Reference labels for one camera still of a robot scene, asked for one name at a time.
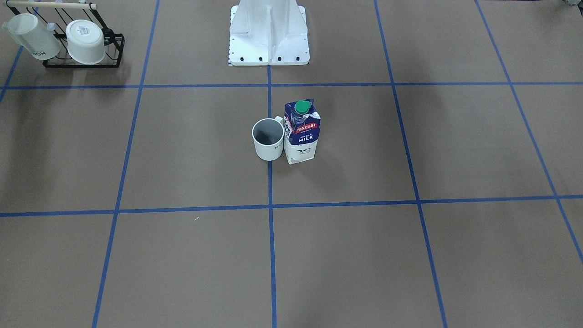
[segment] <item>white mug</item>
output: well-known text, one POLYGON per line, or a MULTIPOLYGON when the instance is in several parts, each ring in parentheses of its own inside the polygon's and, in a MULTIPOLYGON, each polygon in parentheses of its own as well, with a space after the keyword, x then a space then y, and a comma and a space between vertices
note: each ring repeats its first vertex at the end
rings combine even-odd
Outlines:
POLYGON ((253 129, 253 143, 257 156, 263 160, 276 160, 283 151, 283 118, 264 118, 259 120, 253 129))
POLYGON ((31 13, 14 16, 10 21, 2 24, 2 29, 36 59, 51 59, 61 50, 59 40, 31 13))
POLYGON ((97 24, 84 19, 74 20, 67 25, 67 51, 75 61, 93 65, 106 56, 103 31, 97 24))

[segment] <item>blue grid line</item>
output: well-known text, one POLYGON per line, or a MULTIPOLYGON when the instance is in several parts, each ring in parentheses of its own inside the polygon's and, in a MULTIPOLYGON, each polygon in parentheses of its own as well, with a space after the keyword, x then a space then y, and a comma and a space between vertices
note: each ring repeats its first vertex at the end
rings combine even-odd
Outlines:
POLYGON ((389 86, 390 82, 378 83, 273 83, 272 86, 281 87, 302 87, 302 86, 389 86))
POLYGON ((583 195, 563 195, 559 196, 560 199, 582 199, 583 195))
POLYGON ((226 205, 226 206, 194 206, 194 207, 127 208, 124 210, 118 210, 118 212, 120 214, 136 214, 136 213, 264 210, 267 208, 269 208, 269 205, 267 204, 258 204, 258 205, 226 205))
POLYGON ((20 59, 20 55, 22 54, 22 50, 24 49, 23 46, 18 48, 16 52, 16 56, 14 57, 14 61, 12 62, 12 67, 10 68, 10 72, 8 73, 8 77, 6 78, 6 82, 4 82, 4 87, 2 88, 2 93, 0 93, 0 103, 2 99, 4 99, 4 95, 8 90, 8 85, 10 84, 10 80, 12 80, 12 75, 14 74, 14 70, 16 69, 16 64, 18 64, 18 59, 20 59))
POLYGON ((579 243, 577 242, 577 237, 575 236, 575 233, 573 232, 573 228, 571 227, 571 223, 569 222, 569 219, 567 218, 567 214, 565 213, 565 210, 563 209, 563 205, 561 204, 561 200, 559 198, 559 195, 557 194, 557 190, 555 189, 553 180, 550 177, 549 170, 547 169, 547 166, 545 164, 545 160, 543 159, 543 156, 542 156, 542 153, 540 152, 539 146, 536 143, 534 133, 532 132, 531 126, 528 123, 528 120, 526 119, 526 114, 524 113, 524 110, 522 108, 522 104, 520 103, 520 100, 519 100, 518 95, 516 93, 516 89, 514 88, 512 80, 510 79, 510 75, 508 74, 508 70, 506 69, 506 65, 504 64, 504 61, 502 60, 502 55, 500 54, 500 50, 498 49, 498 46, 496 45, 496 42, 494 41, 494 36, 492 35, 492 32, 490 30, 490 26, 488 26, 488 22, 486 21, 486 16, 484 15, 484 12, 482 11, 482 7, 480 6, 479 1, 474 0, 474 2, 476 3, 478 11, 480 12, 480 15, 482 16, 482 21, 484 22, 484 26, 486 27, 488 35, 490 36, 490 41, 492 42, 492 45, 494 46, 494 49, 496 51, 496 55, 498 55, 498 59, 500 60, 500 65, 502 65, 502 70, 504 71, 504 75, 506 75, 506 80, 508 80, 510 89, 512 90, 512 95, 514 96, 514 100, 516 100, 518 110, 520 111, 520 115, 522 116, 522 120, 524 121, 526 130, 528 131, 528 135, 531 138, 532 145, 535 147, 536 154, 539 157, 540 164, 542 165, 543 170, 545 171, 545 175, 546 175, 547 180, 549 182, 549 186, 553 192, 554 199, 556 200, 557 205, 559 206, 559 210, 561 212, 561 215, 563 216, 563 221, 565 222, 565 225, 567 226, 567 230, 569 231, 569 234, 571 235, 571 240, 575 246, 575 249, 577 250, 577 253, 579 254, 579 259, 581 261, 581 264, 583 264, 583 253, 581 252, 581 247, 579 246, 579 243))
POLYGON ((265 83, 248 83, 248 84, 236 84, 236 83, 223 83, 223 84, 146 84, 143 85, 146 89, 151 88, 264 88, 267 84, 265 83))
POLYGON ((449 203, 486 203, 495 201, 526 201, 526 200, 554 200, 554 196, 450 198, 450 199, 420 200, 420 202, 422 204, 449 204, 449 203))
POLYGON ((57 215, 96 215, 113 214, 114 210, 88 210, 88 211, 53 211, 53 212, 12 212, 0 213, 0 218, 16 217, 54 217, 57 215))
POLYGON ((396 86, 425 85, 508 85, 508 82, 395 82, 396 86))
POLYGON ((346 207, 346 206, 377 206, 377 205, 405 205, 405 204, 417 204, 417 201, 395 200, 395 201, 352 201, 345 203, 294 203, 294 204, 274 204, 273 208, 346 207))
POLYGON ((581 81, 567 82, 512 82, 513 85, 583 85, 581 81))
POLYGON ((117 218, 118 218, 118 214, 120 211, 121 196, 122 196, 122 193, 124 192, 125 174, 126 174, 127 169, 128 169, 129 154, 131 153, 131 149, 132 149, 132 141, 134 139, 134 131, 135 131, 135 127, 136 127, 136 121, 138 119, 138 110, 139 110, 140 102, 141 102, 141 98, 142 98, 144 80, 146 79, 147 65, 148 65, 148 60, 150 58, 150 50, 152 48, 152 41, 154 39, 154 31, 156 30, 156 20, 158 18, 158 9, 159 8, 160 8, 160 0, 156 0, 156 7, 154 9, 154 15, 152 18, 152 27, 150 28, 150 38, 148 40, 148 45, 147 45, 147 49, 146 49, 146 57, 144 59, 144 64, 143 64, 143 68, 142 68, 142 78, 140 80, 140 88, 138 89, 138 96, 136 98, 136 106, 134 108, 134 116, 132 118, 132 127, 130 128, 130 131, 129 131, 128 146, 127 146, 127 149, 125 151, 124 165, 123 165, 123 168, 121 171, 120 187, 118 189, 117 200, 115 202, 115 211, 114 211, 113 219, 111 220, 111 230, 110 230, 109 240, 107 242, 107 250, 106 250, 105 260, 103 263, 103 270, 101 272, 101 281, 99 283, 99 292, 97 294, 97 301, 95 304, 95 312, 93 314, 92 328, 97 328, 97 321, 99 319, 99 311, 101 308, 101 300, 103 299, 103 290, 105 288, 105 283, 106 283, 106 278, 107 278, 107 269, 109 267, 111 248, 113 246, 113 240, 114 240, 114 236, 115 236, 115 226, 117 225, 117 218))
MULTIPOLYGON (((562 195, 560 199, 583 199, 583 195, 562 195)), ((452 203, 489 203, 498 201, 536 201, 554 200, 555 196, 524 196, 524 197, 490 197, 490 198, 444 198, 419 200, 421 204, 452 204, 452 203)), ((166 212, 202 212, 202 211, 233 211, 233 210, 267 210, 269 208, 303 208, 303 207, 350 207, 379 205, 411 205, 417 200, 395 201, 354 201, 338 203, 291 203, 291 204, 257 204, 257 205, 223 205, 200 207, 160 207, 160 208, 127 208, 119 209, 119 214, 166 213, 166 212)), ((45 212, 0 212, 0 218, 7 217, 44 217, 57 215, 94 215, 113 214, 115 210, 86 211, 45 211, 45 212)))
MULTIPOLYGON (((271 66, 267 65, 267 117, 272 115, 271 105, 271 66)), ((269 200, 269 254, 271 263, 271 325, 272 328, 278 326, 277 293, 275 284, 275 236, 273 232, 273 163, 268 163, 268 200, 269 200)))
POLYGON ((429 241, 429 233, 427 232, 427 226, 425 224, 425 217, 423 215, 423 209, 422 209, 422 205, 420 202, 419 190, 417 188, 417 181, 415 179, 415 171, 413 170, 413 162, 411 160, 411 154, 409 152, 409 144, 407 142, 407 135, 405 133, 405 125, 403 124, 403 117, 401 115, 401 107, 399 105, 399 97, 397 95, 397 90, 396 90, 396 86, 394 83, 395 80, 393 78, 393 71, 391 68, 391 60, 389 58, 389 51, 387 48, 385 33, 384 33, 383 28, 382 28, 381 14, 380 14, 380 11, 378 8, 377 0, 374 0, 374 7, 375 7, 375 10, 377 12, 378 28, 379 28, 379 31, 381 33, 382 47, 385 51, 385 59, 387 61, 387 69, 389 71, 389 78, 390 78, 391 83, 392 83, 391 88, 393 91, 393 98, 395 99, 395 107, 396 107, 396 111, 397 111, 397 116, 399 117, 399 126, 401 127, 401 135, 403 137, 403 146, 405 147, 405 153, 407 155, 407 162, 409 164, 409 173, 411 174, 411 182, 413 184, 413 191, 415 192, 415 200, 417 203, 417 210, 419 212, 419 219, 421 220, 421 228, 423 230, 423 237, 425 239, 425 246, 427 249, 427 257, 429 259, 429 265, 431 267, 431 275, 433 276, 433 284, 435 286, 437 302, 438 302, 440 313, 441 313, 441 322, 442 322, 444 328, 448 328, 447 318, 445 316, 445 308, 443 305, 443 301, 442 301, 442 297, 441 297, 441 290, 439 287, 439 280, 437 278, 437 271, 436 271, 435 263, 433 260, 433 252, 431 251, 431 243, 429 241))

